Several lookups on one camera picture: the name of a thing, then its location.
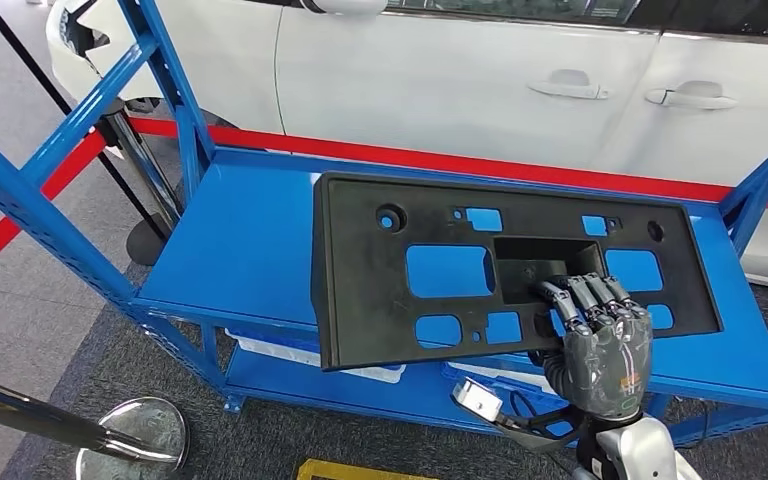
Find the robot finger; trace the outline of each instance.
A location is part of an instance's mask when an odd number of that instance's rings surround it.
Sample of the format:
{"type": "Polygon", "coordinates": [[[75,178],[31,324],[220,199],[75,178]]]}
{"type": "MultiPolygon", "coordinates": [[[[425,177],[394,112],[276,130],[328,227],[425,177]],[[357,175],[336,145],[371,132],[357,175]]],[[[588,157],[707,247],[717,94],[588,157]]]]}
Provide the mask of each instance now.
{"type": "Polygon", "coordinates": [[[641,307],[637,302],[631,299],[631,295],[623,288],[617,277],[608,276],[604,279],[605,286],[614,295],[617,301],[622,304],[629,312],[638,319],[651,319],[649,311],[641,307]]]}
{"type": "Polygon", "coordinates": [[[535,286],[535,290],[547,302],[550,302],[558,315],[567,332],[575,332],[580,335],[592,335],[593,331],[578,315],[578,309],[575,308],[575,302],[567,290],[558,287],[551,282],[540,282],[535,286]]]}
{"type": "Polygon", "coordinates": [[[582,276],[553,277],[549,279],[555,285],[567,289],[572,295],[575,304],[584,312],[584,318],[590,328],[596,332],[603,327],[611,326],[614,320],[601,308],[599,300],[593,295],[587,282],[582,276]]]}
{"type": "Polygon", "coordinates": [[[593,292],[593,295],[599,301],[600,307],[603,308],[605,313],[611,316],[615,321],[619,322],[634,318],[632,313],[619,301],[606,282],[602,280],[598,274],[588,273],[587,275],[584,275],[583,278],[590,288],[590,291],[593,292]]]}

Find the car side mirror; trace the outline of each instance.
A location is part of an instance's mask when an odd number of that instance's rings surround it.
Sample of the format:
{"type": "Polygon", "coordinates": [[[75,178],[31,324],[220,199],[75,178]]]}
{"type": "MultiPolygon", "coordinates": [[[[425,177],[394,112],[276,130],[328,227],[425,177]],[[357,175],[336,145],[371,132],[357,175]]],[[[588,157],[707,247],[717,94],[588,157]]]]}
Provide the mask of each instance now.
{"type": "Polygon", "coordinates": [[[339,15],[378,15],[387,8],[387,0],[307,0],[325,13],[339,15]]]}

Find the car door handle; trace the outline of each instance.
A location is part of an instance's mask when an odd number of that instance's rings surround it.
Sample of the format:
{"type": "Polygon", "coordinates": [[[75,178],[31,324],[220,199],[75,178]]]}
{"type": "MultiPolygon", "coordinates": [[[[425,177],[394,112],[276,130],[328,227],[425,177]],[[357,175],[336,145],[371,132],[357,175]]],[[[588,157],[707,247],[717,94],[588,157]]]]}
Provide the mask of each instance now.
{"type": "Polygon", "coordinates": [[[583,98],[587,100],[604,100],[610,96],[608,90],[599,85],[564,85],[553,82],[533,82],[528,88],[535,92],[559,97],[583,98]]]}
{"type": "Polygon", "coordinates": [[[586,100],[604,100],[610,96],[608,89],[591,85],[586,72],[567,68],[555,70],[548,80],[529,83],[528,88],[545,95],[586,100]]]}
{"type": "Polygon", "coordinates": [[[656,88],[645,94],[646,100],[664,107],[689,107],[699,110],[726,110],[737,106],[737,100],[723,95],[697,94],[679,89],[656,88]]]}

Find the car window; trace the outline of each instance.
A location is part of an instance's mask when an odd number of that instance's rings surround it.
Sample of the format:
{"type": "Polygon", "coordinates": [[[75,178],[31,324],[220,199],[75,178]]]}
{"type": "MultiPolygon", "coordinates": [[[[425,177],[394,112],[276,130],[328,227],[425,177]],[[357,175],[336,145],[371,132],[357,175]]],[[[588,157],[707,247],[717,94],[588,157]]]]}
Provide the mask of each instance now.
{"type": "Polygon", "coordinates": [[[768,0],[682,0],[671,28],[768,37],[768,0]]]}
{"type": "Polygon", "coordinates": [[[390,0],[389,8],[625,25],[639,3],[640,0],[390,0]]]}

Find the blue metal shelf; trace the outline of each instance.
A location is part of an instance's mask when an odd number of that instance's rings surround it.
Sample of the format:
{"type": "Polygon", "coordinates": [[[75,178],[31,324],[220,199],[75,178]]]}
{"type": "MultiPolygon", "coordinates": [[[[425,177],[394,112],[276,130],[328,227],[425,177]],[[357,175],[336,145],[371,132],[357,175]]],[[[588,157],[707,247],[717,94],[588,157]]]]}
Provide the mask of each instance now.
{"type": "MultiPolygon", "coordinates": [[[[165,312],[195,323],[219,316],[225,320],[222,326],[241,331],[315,338],[316,317],[309,294],[312,185],[318,173],[326,170],[455,177],[299,155],[219,149],[139,292],[137,303],[156,314],[165,312]]],[[[715,334],[657,339],[651,389],[768,408],[768,333],[764,320],[717,206],[691,203],[687,208],[725,328],[715,334]]],[[[466,362],[535,371],[525,355],[466,362]]]]}
{"type": "MultiPolygon", "coordinates": [[[[265,338],[317,340],[309,298],[312,184],[342,170],[483,184],[524,183],[216,147],[209,137],[155,0],[119,0],[137,39],[99,85],[17,170],[0,153],[0,210],[183,367],[239,411],[246,396],[489,432],[449,401],[439,364],[411,365],[397,384],[322,373],[237,350],[220,371],[214,327],[265,338]],[[188,208],[139,292],[40,192],[57,163],[127,80],[149,65],[178,126],[188,208]],[[202,350],[170,320],[202,328],[202,350]]],[[[575,191],[534,185],[534,187],[575,191]]],[[[598,192],[621,195],[616,192],[598,192]]],[[[677,443],[768,424],[768,333],[738,256],[768,204],[768,159],[719,204],[688,203],[724,331],[655,342],[652,390],[733,404],[673,427],[677,443]]],[[[476,365],[535,372],[522,355],[476,365]]],[[[662,410],[667,397],[658,397],[662,410]]]]}

